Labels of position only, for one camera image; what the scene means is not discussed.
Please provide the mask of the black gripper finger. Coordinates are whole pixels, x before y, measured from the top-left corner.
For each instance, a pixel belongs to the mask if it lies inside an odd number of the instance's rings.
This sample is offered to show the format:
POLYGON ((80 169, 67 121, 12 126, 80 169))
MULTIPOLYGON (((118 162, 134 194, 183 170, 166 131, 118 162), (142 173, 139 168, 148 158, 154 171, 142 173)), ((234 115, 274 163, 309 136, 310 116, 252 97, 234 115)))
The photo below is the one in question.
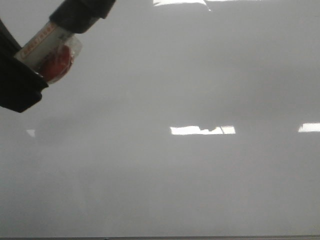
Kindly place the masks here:
POLYGON ((64 0, 49 16, 57 26, 83 34, 99 19, 105 19, 115 0, 64 0))
POLYGON ((22 113, 42 99, 49 85, 44 78, 14 56, 22 47, 0 23, 0 106, 22 113))

